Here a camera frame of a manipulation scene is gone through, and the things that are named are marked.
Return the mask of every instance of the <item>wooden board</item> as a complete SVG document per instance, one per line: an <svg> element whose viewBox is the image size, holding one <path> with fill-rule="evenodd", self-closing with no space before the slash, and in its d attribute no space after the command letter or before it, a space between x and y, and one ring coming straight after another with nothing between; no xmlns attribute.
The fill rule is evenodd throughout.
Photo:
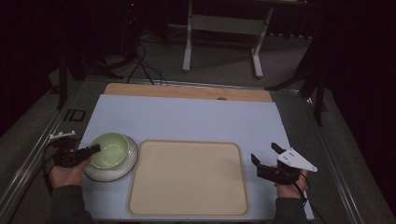
<svg viewBox="0 0 396 224"><path fill-rule="evenodd" d="M224 98L233 101L272 102L271 94L268 91L235 88L154 86L142 84L110 83L106 87L105 94L213 100Z"/></svg>

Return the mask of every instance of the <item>beige tray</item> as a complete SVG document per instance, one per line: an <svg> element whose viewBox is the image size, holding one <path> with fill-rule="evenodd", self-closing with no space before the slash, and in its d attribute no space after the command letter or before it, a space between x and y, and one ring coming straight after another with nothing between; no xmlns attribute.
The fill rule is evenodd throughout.
<svg viewBox="0 0 396 224"><path fill-rule="evenodd" d="M242 216L248 196L234 143L148 140L128 202L137 216Z"/></svg>

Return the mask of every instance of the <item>plate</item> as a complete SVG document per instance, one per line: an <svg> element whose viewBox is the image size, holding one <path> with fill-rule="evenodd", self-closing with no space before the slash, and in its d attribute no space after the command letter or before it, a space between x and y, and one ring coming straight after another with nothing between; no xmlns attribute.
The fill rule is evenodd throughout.
<svg viewBox="0 0 396 224"><path fill-rule="evenodd" d="M134 164L137 161L137 144L132 138L126 135L125 137L130 142L131 148L129 148L128 154L122 163L108 169L99 169L89 164L85 167L84 173L92 180L99 182L110 182L128 174L134 168Z"/></svg>

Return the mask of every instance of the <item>black cable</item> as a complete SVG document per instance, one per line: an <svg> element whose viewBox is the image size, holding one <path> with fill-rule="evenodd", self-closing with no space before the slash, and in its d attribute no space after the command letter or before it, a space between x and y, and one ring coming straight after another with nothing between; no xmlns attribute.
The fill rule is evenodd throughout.
<svg viewBox="0 0 396 224"><path fill-rule="evenodd" d="M155 85L154 82L152 81L151 77L149 76L148 71L146 70L146 66L143 65L143 60L140 59L139 57L136 57L136 59L139 61L139 64L142 66L143 71L145 72L145 75L148 78L148 80L151 82L152 85Z"/></svg>
<svg viewBox="0 0 396 224"><path fill-rule="evenodd" d="M160 77L160 82L161 82L161 84L163 84L163 81L164 81L165 84L166 84L167 86L169 86L168 82L166 81L166 78L163 76L163 73L161 72L160 69L152 67L151 65L149 65L147 62L145 62L145 61L143 61L143 60L142 60L142 63L143 63L143 66L145 66L145 67L151 69L153 72L155 72L155 73Z"/></svg>
<svg viewBox="0 0 396 224"><path fill-rule="evenodd" d="M140 43L138 43L138 46L139 46L140 48L142 48L142 50L143 50L143 56L140 57L138 54L136 54L136 59L138 60L138 63L137 63L137 65L136 65L136 67L134 68L134 70L132 70L131 74L128 76L127 83L129 83L129 81L131 80L132 75L133 75L134 72L137 70L137 68L138 68L139 66L141 66L142 69L143 69L143 72L145 73L146 77L148 78L148 80L151 82L152 85L155 85L155 84L154 84L154 82L153 82L151 76L149 75L149 72L148 72L147 68L148 68L148 69L151 69L153 72L155 72L155 73L160 77L160 82L161 82L161 84L163 84L163 81L164 81L164 82L166 83L166 85L169 85L168 82L166 81L166 78L163 76L163 73L161 72L160 69L154 68L154 67L152 67L150 64L148 64L147 62L145 62L145 58L146 58L146 54L147 54L146 48L145 48L142 44L140 44Z"/></svg>
<svg viewBox="0 0 396 224"><path fill-rule="evenodd" d="M303 174L300 174L300 175L305 179L306 185L308 186L308 189L309 189L309 191L307 192L307 195L306 195L306 201L308 201L309 195L311 194L311 185L309 184L308 178L305 175L303 175ZM317 214L317 216L319 217L320 221L324 224L327 224L326 220L321 215L321 213L318 211L318 209L311 202L309 202L309 204L311 205L312 211L314 211L314 213Z"/></svg>
<svg viewBox="0 0 396 224"><path fill-rule="evenodd" d="M145 55L146 55L146 52L147 52L147 51L146 51L146 48L145 48L142 44L140 44L140 43L138 43L138 45L144 50ZM166 83L166 85L168 85L168 82L166 81L166 78L163 76L163 73L161 72L160 69L154 68L154 67L152 67L151 65L149 65L147 62L144 61L144 58L142 58L141 61L142 61L142 65L143 65L143 66L146 66L147 68L151 69L152 71L154 71L154 72L160 77L161 84L163 83L163 80L164 80L165 83Z"/></svg>
<svg viewBox="0 0 396 224"><path fill-rule="evenodd" d="M142 60L144 60L146 57L146 49L143 47L143 56L142 56ZM141 62L139 61L139 63L136 65L136 67L134 68L134 70L132 70L131 74L128 76L128 79L126 81L126 83L129 83L129 80L131 79L132 75L134 74L134 72L136 71L136 69L139 66L143 66L143 64L141 64Z"/></svg>

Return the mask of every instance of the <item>bowl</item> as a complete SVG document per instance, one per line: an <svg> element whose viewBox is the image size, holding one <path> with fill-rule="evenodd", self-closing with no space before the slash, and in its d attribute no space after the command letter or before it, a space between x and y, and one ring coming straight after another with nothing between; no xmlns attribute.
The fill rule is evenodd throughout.
<svg viewBox="0 0 396 224"><path fill-rule="evenodd" d="M108 169L122 163L131 147L127 136L121 133L104 133L91 142L99 144L101 150L91 157L91 164L99 169Z"/></svg>

